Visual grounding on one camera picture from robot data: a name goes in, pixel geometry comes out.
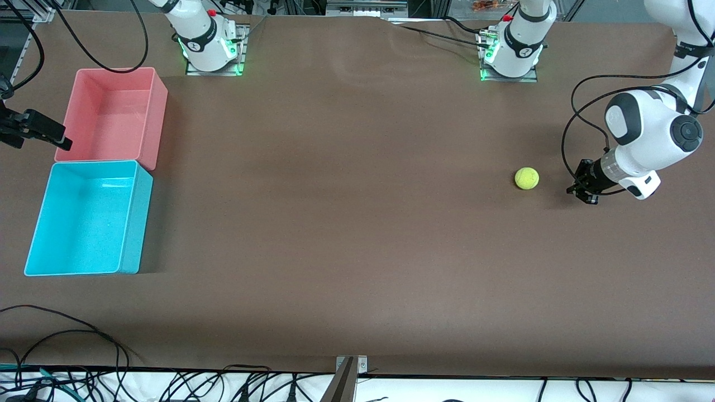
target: yellow tennis ball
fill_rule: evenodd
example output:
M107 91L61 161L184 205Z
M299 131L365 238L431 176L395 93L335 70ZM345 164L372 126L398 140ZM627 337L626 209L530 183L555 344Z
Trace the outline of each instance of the yellow tennis ball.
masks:
M522 190L531 190L538 184L538 172L532 167L522 167L516 171L514 182Z

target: table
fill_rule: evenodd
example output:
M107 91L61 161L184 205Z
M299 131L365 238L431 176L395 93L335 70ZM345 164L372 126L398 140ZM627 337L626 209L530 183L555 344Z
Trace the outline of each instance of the table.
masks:
M103 62L140 58L133 14L67 14ZM582 204L559 155L573 85L665 72L667 28L555 24L539 83L505 84L479 80L469 46L374 18L297 16L257 28L243 77L185 77L168 21L144 18L146 65L169 100L140 273L25 278L54 149L2 147L2 305L79 316L140 366L330 371L355 353L377 373L713 378L712 115L701 149L643 202ZM75 71L92 63L59 20L38 33L46 66L9 106L61 121ZM21 75L35 62L31 50ZM577 102L630 83L587 85ZM604 107L587 116L602 122ZM569 160L602 147L578 125ZM522 166L541 173L536 189L513 186ZM30 312L0 323L0 344L20 349L69 325ZM70 335L30 362L113 358Z

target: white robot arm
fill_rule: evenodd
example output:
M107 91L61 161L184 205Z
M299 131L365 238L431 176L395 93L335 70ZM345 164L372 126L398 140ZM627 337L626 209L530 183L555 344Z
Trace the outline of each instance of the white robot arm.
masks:
M688 2L645 0L648 13L673 28L677 36L670 72L686 71L653 90L627 91L611 99L606 125L618 145L595 162L581 160L576 170L578 180L567 190L584 202L597 204L598 194L616 185L645 200L661 183L657 170L682 160L700 146L703 129L686 103L696 105L705 66L714 49L696 28ZM705 34L712 35L715 1L693 0L692 11Z
M198 70L213 72L237 57L236 23L209 15L201 0L149 0L166 14L184 55Z
M514 19L497 24L498 41L484 62L505 77L526 75L538 62L543 40L555 20L553 0L522 0Z

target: white floor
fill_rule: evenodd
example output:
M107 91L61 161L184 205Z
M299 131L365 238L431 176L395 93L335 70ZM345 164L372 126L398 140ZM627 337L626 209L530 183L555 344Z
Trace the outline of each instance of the white floor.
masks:
M81 378L84 374L77 374L76 378ZM26 375L26 378L38 378ZM201 397L199 402L228 402L235 395L237 390L246 380L247 373L231 373L224 376L225 389L219 383L209 391L205 386L195 389L205 382L210 374L202 374L189 381L197 394L209 391L206 396ZM59 379L66 379L66 376L56 374ZM125 388L139 402L158 402L162 393L167 388L169 382L174 378L173 373L129 373L124 380ZM319 401L330 383L331 375L316 376L300 380L301 388L313 401ZM12 381L12 373L0 373L0 381ZM289 383L292 380L290 374L282 374L269 381L265 390L257 389L250 400L258 402L263 391L267 396L276 388ZM116 374L109 374L103 377L103 381L112 390L117 387ZM431 379L379 379L359 380L355 395L355 402L375 401L386 398L385 402L442 402L448 399L456 399L463 402L536 402L538 391L541 388L541 380L516 380L516 379L488 379L488 380L431 380ZM590 397L585 383L582 383L582 390ZM600 402L620 402L625 393L627 382L625 381L591 381L593 390ZM171 401L183 401L188 395L188 389L183 387L171 396ZM289 387L285 386L280 391L274 393L265 402L285 402L288 397ZM4 402L13 393L0 396L0 402ZM49 394L48 390L43 390L38 395L45 399ZM79 395L84 398L87 392L80 389ZM111 401L112 394L104 392L105 399ZM300 392L297 393L298 402L307 402L307 398ZM628 402L711 402L715 400L715 383L682 383L663 381L636 381L628 397ZM131 402L124 393L120 393L119 402ZM575 381L573 380L552 380L547 383L542 402L582 401L576 392ZM65 393L56 393L56 402L75 402L73 398Z

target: black clamp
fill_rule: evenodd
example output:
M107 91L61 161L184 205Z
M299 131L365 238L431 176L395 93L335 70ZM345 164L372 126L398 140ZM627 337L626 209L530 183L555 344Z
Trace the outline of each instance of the black clamp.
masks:
M10 99L13 95L15 95L15 89L12 87L12 83L4 74L0 73L0 98Z
M37 138L65 151L72 147L72 140L64 136L62 124L33 109L20 114L0 101L0 142L20 149L26 138Z
M566 194L573 194L586 204L597 205L601 193L618 183L612 182L601 169L601 160L594 162L582 159L574 173L573 185L566 189Z

